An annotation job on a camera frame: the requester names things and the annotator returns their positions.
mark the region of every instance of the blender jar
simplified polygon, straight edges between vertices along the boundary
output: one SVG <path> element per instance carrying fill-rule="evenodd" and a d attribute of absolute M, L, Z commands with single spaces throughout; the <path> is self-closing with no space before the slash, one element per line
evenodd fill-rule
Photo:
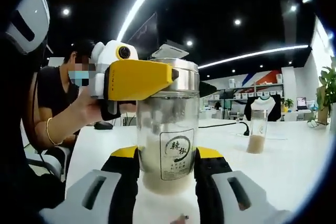
<path fill-rule="evenodd" d="M 192 179 L 200 106 L 198 66 L 175 58 L 153 61 L 171 64 L 179 77 L 137 102 L 140 168 L 148 190 L 171 195 L 183 191 Z"/>

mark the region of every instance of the robotic hand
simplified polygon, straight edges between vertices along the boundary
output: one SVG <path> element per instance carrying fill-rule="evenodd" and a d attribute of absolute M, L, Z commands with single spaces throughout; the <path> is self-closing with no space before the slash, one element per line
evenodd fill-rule
<path fill-rule="evenodd" d="M 106 45 L 97 43 L 91 60 L 96 73 L 89 80 L 89 91 L 101 101 L 104 121 L 119 113 L 118 101 L 144 100 L 168 87 L 179 75 L 169 64 L 139 60 L 133 46 L 115 40 Z"/>

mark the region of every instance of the led light strip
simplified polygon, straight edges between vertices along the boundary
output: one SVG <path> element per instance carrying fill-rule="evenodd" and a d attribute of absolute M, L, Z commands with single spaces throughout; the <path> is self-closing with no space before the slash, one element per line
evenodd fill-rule
<path fill-rule="evenodd" d="M 220 60 L 220 61 L 212 62 L 212 63 L 209 63 L 209 64 L 201 65 L 201 66 L 198 67 L 198 69 L 207 68 L 207 67 L 211 67 L 211 66 L 214 66 L 214 65 L 217 65 L 217 64 L 221 64 L 221 63 L 225 63 L 225 62 L 229 62 L 229 61 L 234 61 L 234 60 L 239 60 L 239 59 L 244 59 L 244 58 L 248 58 L 248 57 L 252 57 L 252 56 L 256 56 L 256 55 L 265 55 L 265 54 L 270 54 L 272 52 L 295 50 L 295 49 L 301 49 L 301 48 L 308 48 L 308 45 L 292 46 L 292 47 L 280 47 L 280 48 L 270 49 L 270 50 L 265 50 L 265 51 L 260 51 L 260 52 L 253 52 L 251 54 L 240 55 L 240 56 L 232 57 L 232 58 L 229 58 L 229 59 Z"/>
<path fill-rule="evenodd" d="M 118 34 L 117 37 L 117 41 L 121 42 L 122 38 L 125 35 L 125 32 L 127 31 L 128 27 L 130 26 L 131 22 L 133 21 L 136 13 L 138 12 L 138 10 L 140 9 L 140 7 L 142 6 L 143 2 L 145 2 L 145 0 L 136 0 L 134 5 L 132 6 L 129 14 L 127 15 L 124 24 L 122 24 L 122 27 L 120 29 L 120 32 Z"/>

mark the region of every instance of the green plant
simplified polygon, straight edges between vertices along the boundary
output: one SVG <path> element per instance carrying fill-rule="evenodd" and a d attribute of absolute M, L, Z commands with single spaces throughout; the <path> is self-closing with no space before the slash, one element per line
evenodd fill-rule
<path fill-rule="evenodd" d="M 322 90 L 318 89 L 316 94 L 317 104 L 319 105 L 319 110 L 327 107 L 330 113 L 331 105 L 336 103 L 336 58 L 331 56 L 331 67 L 323 68 L 325 68 L 327 71 L 321 71 L 319 80 L 324 87 L 324 97 L 322 97 Z"/>
<path fill-rule="evenodd" d="M 286 107 L 290 108 L 293 106 L 294 101 L 292 99 L 287 99 L 284 103 L 283 103 Z"/>

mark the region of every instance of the black shirt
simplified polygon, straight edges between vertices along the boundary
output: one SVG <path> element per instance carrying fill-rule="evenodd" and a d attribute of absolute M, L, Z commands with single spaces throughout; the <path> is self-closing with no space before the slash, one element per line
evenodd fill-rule
<path fill-rule="evenodd" d="M 79 88 L 70 80 L 68 92 L 64 91 L 59 67 L 44 67 L 37 78 L 38 106 L 50 108 L 53 116 L 65 110 L 78 96 Z"/>

